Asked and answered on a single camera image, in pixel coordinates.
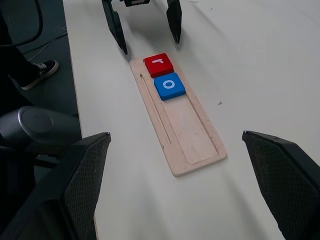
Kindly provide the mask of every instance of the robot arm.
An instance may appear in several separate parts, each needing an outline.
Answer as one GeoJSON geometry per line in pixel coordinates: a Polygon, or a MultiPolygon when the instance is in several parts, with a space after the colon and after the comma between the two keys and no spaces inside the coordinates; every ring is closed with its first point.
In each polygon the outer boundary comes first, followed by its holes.
{"type": "MultiPolygon", "coordinates": [[[[113,10],[112,0],[102,0],[106,21],[108,23],[110,32],[114,39],[118,43],[119,47],[127,55],[128,50],[126,46],[124,32],[122,30],[119,14],[113,10]]],[[[124,2],[126,7],[148,4],[150,0],[120,0],[124,2]]],[[[167,0],[168,10],[166,11],[166,17],[168,19],[169,27],[176,44],[180,42],[181,36],[181,22],[182,22],[182,10],[179,0],[167,0]]]]}

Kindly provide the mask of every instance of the blue block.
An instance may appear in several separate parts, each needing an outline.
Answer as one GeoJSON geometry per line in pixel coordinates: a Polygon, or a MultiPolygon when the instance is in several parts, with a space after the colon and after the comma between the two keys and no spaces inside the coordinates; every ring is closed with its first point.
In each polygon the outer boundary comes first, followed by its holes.
{"type": "Polygon", "coordinates": [[[175,72],[156,77],[154,85],[162,101],[173,99],[186,93],[185,86],[175,72]]]}

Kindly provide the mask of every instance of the square block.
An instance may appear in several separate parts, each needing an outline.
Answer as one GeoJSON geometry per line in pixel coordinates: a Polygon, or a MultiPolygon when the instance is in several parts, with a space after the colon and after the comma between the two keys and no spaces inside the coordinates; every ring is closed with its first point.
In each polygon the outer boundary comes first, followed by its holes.
{"type": "Polygon", "coordinates": [[[174,66],[165,53],[147,57],[144,63],[153,79],[174,72],[174,66]]]}
{"type": "Polygon", "coordinates": [[[186,93],[185,86],[175,72],[156,77],[154,85],[162,101],[173,99],[186,93]]]}

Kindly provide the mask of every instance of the shoe sole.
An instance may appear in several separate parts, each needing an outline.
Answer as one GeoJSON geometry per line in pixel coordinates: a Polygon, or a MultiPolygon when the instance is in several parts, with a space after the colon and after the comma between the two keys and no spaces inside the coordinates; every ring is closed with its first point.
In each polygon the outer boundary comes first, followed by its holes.
{"type": "Polygon", "coordinates": [[[53,74],[55,74],[55,72],[58,70],[59,68],[59,64],[57,61],[53,60],[55,62],[54,67],[48,71],[46,74],[42,75],[41,77],[39,77],[38,79],[34,80],[32,83],[30,83],[27,86],[21,87],[23,90],[30,90],[33,89],[38,83],[40,83],[41,81],[51,77],[53,74]]]}

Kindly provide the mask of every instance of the red block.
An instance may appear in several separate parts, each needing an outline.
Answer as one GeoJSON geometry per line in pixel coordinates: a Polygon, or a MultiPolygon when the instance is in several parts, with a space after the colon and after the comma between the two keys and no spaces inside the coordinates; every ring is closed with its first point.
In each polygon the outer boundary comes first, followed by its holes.
{"type": "Polygon", "coordinates": [[[144,63],[153,79],[174,72],[174,66],[165,53],[147,57],[144,63]]]}

